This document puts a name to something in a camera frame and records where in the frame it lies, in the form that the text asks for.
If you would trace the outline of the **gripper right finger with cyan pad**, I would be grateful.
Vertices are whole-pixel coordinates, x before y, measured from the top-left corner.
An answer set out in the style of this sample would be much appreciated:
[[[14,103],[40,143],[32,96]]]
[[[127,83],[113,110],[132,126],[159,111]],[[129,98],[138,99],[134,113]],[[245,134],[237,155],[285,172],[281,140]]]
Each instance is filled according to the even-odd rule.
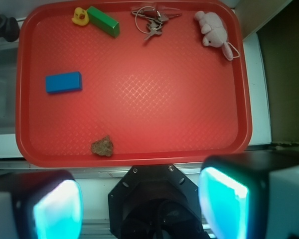
[[[299,152],[209,156],[198,197],[218,239],[299,239]]]

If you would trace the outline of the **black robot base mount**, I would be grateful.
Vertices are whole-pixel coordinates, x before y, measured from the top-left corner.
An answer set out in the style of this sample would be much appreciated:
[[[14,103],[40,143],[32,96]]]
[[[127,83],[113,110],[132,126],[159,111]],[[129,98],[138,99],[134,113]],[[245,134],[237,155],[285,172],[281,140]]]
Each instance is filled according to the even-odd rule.
[[[198,187],[173,165],[133,166],[108,193],[118,239],[208,239]]]

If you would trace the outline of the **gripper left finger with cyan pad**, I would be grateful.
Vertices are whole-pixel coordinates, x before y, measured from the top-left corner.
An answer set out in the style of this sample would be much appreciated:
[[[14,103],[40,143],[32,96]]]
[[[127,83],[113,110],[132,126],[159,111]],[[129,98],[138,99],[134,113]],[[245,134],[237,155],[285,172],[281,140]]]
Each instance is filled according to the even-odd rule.
[[[78,239],[80,185],[66,170],[0,175],[0,239]]]

